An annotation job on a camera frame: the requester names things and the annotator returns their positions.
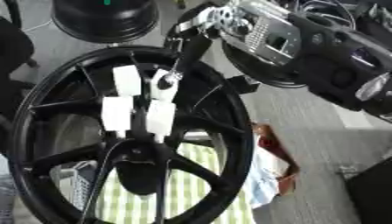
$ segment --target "black chair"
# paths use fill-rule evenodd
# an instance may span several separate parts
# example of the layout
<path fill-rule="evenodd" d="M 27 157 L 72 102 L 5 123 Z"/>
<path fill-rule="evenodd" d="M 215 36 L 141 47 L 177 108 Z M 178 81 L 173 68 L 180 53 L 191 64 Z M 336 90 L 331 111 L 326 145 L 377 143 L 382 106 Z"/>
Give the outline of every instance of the black chair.
<path fill-rule="evenodd" d="M 5 154 L 11 122 L 24 96 L 22 91 L 34 85 L 11 80 L 10 74 L 24 63 L 35 67 L 32 41 L 20 30 L 21 18 L 17 2 L 6 0 L 12 22 L 0 17 L 0 152 Z"/>
<path fill-rule="evenodd" d="M 4 0 L 10 13 L 11 22 L 19 29 L 22 29 L 22 17 L 17 0 Z M 25 62 L 29 67 L 37 67 L 39 64 L 34 59 L 28 59 Z"/>

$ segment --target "gray floor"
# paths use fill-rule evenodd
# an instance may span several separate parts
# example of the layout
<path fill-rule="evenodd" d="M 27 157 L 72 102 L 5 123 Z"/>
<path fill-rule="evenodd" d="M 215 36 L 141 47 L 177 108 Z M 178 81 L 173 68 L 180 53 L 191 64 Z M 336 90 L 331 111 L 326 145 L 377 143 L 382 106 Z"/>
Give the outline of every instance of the gray floor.
<path fill-rule="evenodd" d="M 19 0 L 24 28 L 43 24 L 50 17 L 50 0 Z M 160 46 L 163 33 L 180 14 L 171 0 L 159 0 L 161 23 L 135 44 Z M 41 67 L 21 67 L 15 79 L 37 82 L 66 61 L 103 48 L 68 37 L 53 24 L 29 32 Z M 241 74 L 221 53 L 219 43 L 205 57 L 227 76 Z M 269 123 L 301 166 L 297 190 L 255 210 L 262 224 L 357 224 L 359 223 L 339 175 L 338 165 L 356 163 L 369 167 L 390 148 L 392 126 L 362 113 L 351 113 L 306 92 L 261 86 L 256 94 L 244 95 L 251 117 Z"/>

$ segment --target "bolt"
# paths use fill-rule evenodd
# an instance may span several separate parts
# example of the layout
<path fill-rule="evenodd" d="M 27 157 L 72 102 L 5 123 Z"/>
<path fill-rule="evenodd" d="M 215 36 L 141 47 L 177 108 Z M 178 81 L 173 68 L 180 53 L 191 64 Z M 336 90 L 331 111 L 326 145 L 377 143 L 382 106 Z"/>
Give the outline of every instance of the bolt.
<path fill-rule="evenodd" d="M 138 155 L 142 154 L 142 152 L 138 149 L 134 149 L 134 150 L 132 150 L 132 152 L 135 154 L 138 154 Z"/>
<path fill-rule="evenodd" d="M 313 37 L 311 37 L 311 42 L 315 45 L 321 45 L 324 42 L 324 37 L 321 33 L 314 34 Z"/>

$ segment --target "checkered cloth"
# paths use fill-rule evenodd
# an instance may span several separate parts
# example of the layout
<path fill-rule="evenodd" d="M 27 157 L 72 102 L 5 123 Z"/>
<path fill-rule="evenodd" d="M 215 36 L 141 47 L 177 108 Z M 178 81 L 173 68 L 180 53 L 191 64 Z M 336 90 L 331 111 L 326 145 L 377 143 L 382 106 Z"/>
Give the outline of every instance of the checkered cloth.
<path fill-rule="evenodd" d="M 219 173 L 218 157 L 212 148 L 183 143 L 178 153 L 205 168 Z M 182 214 L 196 205 L 210 190 L 208 183 L 192 174 L 172 171 L 166 192 L 166 218 Z M 145 224 L 155 218 L 155 194 L 139 197 L 126 191 L 119 182 L 116 171 L 112 171 L 101 195 L 101 218 L 112 223 Z M 252 211 L 245 194 L 240 192 L 233 204 L 220 215 L 215 224 L 254 223 Z"/>

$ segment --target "white block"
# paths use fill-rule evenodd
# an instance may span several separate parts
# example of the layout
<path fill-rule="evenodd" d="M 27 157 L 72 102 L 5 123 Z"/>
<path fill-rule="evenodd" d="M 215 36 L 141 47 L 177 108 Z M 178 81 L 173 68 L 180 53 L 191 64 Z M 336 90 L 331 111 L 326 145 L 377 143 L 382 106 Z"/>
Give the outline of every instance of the white block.
<path fill-rule="evenodd" d="M 172 102 L 179 90 L 179 84 L 174 83 L 172 87 L 162 90 L 158 88 L 159 80 L 169 72 L 164 69 L 158 69 L 150 83 L 151 98 L 163 102 Z"/>
<path fill-rule="evenodd" d="M 135 66 L 114 67 L 113 78 L 118 95 L 140 95 L 142 93 L 142 80 Z"/>
<path fill-rule="evenodd" d="M 106 131 L 125 131 L 131 127 L 133 96 L 104 97 L 101 118 Z"/>
<path fill-rule="evenodd" d="M 169 136 L 172 133 L 175 113 L 174 103 L 152 100 L 147 112 L 147 131 L 159 137 Z"/>

